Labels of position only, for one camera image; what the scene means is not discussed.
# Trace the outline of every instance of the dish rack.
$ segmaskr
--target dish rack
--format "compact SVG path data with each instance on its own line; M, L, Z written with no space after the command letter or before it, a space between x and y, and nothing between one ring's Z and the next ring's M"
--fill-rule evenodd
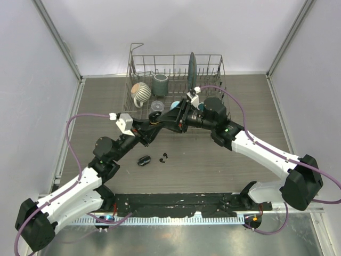
M126 86L123 99L122 112L129 113L138 119L148 119L152 112L150 106L155 100L161 101L165 105L164 112L169 111L172 102L186 98L188 92L188 63L189 54L165 54L165 55L140 55L135 54L135 50L143 43L132 43L129 51L127 67ZM215 85L226 89L225 69L222 55L219 54L196 54L197 60L197 82L196 86ZM150 88L155 74L165 74L168 76L168 94L164 97L152 94L150 99L143 104L142 108L136 108L131 97L131 89L138 82L146 83ZM199 101L206 98L218 97L227 108L230 117L230 107L228 95L224 95L218 89L207 88L199 94ZM207 134L203 129L189 127L187 134Z

